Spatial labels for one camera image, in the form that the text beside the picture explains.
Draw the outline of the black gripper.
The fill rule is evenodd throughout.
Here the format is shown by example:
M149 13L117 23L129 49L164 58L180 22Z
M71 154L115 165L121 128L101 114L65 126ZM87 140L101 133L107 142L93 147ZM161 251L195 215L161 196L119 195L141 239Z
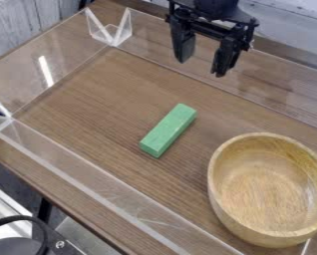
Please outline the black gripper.
M259 25L258 20L239 9L238 1L167 0L165 22L174 56L180 63L191 57L195 33L220 41L210 70L218 78L234 67L240 49L250 48L252 32Z

